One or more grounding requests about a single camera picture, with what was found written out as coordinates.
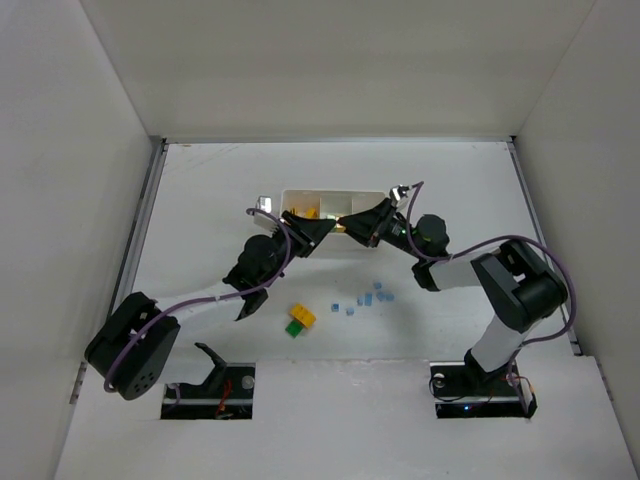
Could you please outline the yellow curved lego brick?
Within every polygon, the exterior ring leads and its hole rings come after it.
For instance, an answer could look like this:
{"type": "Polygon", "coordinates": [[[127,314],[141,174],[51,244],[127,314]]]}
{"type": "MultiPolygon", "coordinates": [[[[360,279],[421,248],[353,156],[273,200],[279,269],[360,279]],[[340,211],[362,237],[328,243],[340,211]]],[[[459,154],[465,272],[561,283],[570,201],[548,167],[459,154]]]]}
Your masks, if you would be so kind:
{"type": "Polygon", "coordinates": [[[294,322],[304,329],[310,329],[316,322],[316,316],[302,304],[294,305],[289,314],[294,322]]]}

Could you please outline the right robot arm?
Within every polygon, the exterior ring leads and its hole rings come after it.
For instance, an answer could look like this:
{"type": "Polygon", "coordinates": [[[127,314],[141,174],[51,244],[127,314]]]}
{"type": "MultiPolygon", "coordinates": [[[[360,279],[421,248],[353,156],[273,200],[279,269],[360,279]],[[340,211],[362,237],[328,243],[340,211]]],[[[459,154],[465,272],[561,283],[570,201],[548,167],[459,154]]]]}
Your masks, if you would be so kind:
{"type": "Polygon", "coordinates": [[[450,254],[442,218],[424,214],[413,225],[390,199],[343,216],[338,223],[366,247],[386,242],[415,257],[412,272],[425,290],[482,288],[493,318],[464,357],[464,381],[472,386],[504,376],[536,325],[574,294],[569,281],[558,276],[532,249],[536,244],[525,237],[502,236],[450,254]]]}

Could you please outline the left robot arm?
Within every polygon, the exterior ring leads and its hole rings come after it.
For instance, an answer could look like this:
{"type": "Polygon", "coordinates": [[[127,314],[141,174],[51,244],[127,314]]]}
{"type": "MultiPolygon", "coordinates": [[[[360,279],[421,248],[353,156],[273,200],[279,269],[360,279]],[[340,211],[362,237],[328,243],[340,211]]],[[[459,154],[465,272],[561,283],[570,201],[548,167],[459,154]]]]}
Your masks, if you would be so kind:
{"type": "Polygon", "coordinates": [[[133,292],[107,318],[84,353],[107,393],[132,401],[158,382],[187,383],[185,373],[170,371],[177,363],[171,352],[179,335],[254,314],[291,261],[310,256],[336,226],[334,219],[309,219],[289,211],[275,216],[253,207],[246,213],[264,218],[273,229],[249,237],[222,280],[175,300],[133,292]]]}

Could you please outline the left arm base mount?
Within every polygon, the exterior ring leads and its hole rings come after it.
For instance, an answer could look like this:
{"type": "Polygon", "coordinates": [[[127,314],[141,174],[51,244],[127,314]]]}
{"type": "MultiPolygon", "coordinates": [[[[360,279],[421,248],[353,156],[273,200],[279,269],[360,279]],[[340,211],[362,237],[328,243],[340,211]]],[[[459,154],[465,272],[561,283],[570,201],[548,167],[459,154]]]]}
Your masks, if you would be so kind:
{"type": "Polygon", "coordinates": [[[199,383],[170,382],[165,387],[161,420],[251,420],[255,363],[229,363],[202,342],[207,376],[199,383]]]}

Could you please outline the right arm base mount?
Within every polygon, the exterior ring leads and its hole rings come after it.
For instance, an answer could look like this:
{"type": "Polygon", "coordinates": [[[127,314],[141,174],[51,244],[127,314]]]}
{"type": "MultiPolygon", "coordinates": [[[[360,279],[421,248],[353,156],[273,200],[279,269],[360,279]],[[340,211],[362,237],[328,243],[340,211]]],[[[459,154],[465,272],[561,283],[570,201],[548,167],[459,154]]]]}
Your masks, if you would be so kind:
{"type": "Polygon", "coordinates": [[[524,418],[531,419],[538,408],[530,380],[516,365],[495,375],[478,379],[462,361],[429,364],[429,391],[438,419],[524,418]]]}

